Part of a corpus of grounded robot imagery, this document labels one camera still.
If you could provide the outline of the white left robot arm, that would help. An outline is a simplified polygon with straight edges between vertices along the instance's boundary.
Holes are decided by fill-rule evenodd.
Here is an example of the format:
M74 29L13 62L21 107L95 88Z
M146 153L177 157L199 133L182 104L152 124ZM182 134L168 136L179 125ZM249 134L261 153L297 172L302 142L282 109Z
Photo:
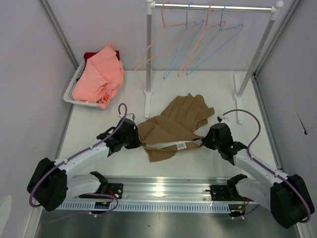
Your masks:
M27 185L29 200L36 200L46 211L53 211L64 200L74 197L120 198L121 193L111 188L107 178L99 172L93 171L82 177L77 174L122 148L135 149L140 146L134 120L131 117L122 118L116 127L98 135L88 148L54 161L42 159Z

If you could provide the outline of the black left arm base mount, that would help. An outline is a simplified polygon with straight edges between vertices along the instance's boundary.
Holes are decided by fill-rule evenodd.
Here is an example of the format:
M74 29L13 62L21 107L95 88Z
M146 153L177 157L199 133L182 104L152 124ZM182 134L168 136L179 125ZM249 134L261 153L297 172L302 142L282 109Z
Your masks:
M79 198L99 198L99 199L108 199L108 197L104 197L103 195L111 195L116 197L117 199L122 198L123 194L123 184L122 183L110 183L106 177L101 175L99 172L90 172L90 174L100 182L100 186L94 192L94 195L82 194L79 195Z

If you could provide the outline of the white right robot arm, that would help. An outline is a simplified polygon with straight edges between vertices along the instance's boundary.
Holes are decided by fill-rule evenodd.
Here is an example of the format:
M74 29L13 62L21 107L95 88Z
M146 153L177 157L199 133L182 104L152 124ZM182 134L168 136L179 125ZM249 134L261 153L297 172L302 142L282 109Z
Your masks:
M275 170L256 156L246 145L234 141L225 123L210 127L202 145L217 151L221 158L252 176L237 175L228 180L226 194L232 200L246 197L269 210L283 227L307 223L315 212L305 181Z

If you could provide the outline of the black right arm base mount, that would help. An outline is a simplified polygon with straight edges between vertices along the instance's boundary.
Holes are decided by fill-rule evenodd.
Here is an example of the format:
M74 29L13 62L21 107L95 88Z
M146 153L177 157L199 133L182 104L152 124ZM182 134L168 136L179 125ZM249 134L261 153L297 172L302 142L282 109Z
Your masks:
M208 189L205 189L205 192L210 194L212 201L247 201L247 198L242 197L235 187L239 181L247 178L246 175L238 174L227 180L225 185L210 185Z

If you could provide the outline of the tan pleated skirt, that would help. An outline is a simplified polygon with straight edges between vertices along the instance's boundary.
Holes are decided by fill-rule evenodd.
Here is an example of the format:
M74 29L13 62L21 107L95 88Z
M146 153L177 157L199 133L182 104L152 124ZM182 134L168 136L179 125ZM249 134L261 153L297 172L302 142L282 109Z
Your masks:
M138 125L138 134L150 162L175 156L178 151L201 147L201 136L195 131L208 124L214 108L208 107L203 96L177 96L160 115Z

